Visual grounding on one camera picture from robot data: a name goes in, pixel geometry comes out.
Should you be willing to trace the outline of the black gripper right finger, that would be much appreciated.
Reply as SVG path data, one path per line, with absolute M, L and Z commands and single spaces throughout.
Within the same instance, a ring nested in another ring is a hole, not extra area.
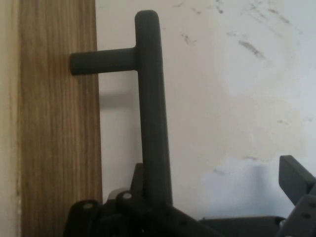
M 280 237 L 316 235 L 316 178 L 293 156 L 279 158 L 279 186 L 294 209 L 279 230 Z

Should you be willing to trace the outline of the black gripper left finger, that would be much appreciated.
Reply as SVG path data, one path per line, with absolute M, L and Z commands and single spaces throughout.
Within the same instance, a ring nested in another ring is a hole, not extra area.
M 136 164 L 131 189 L 102 204 L 88 199 L 75 203 L 64 228 L 65 237 L 216 237 L 207 227 L 168 204 L 143 197 L 143 165 Z

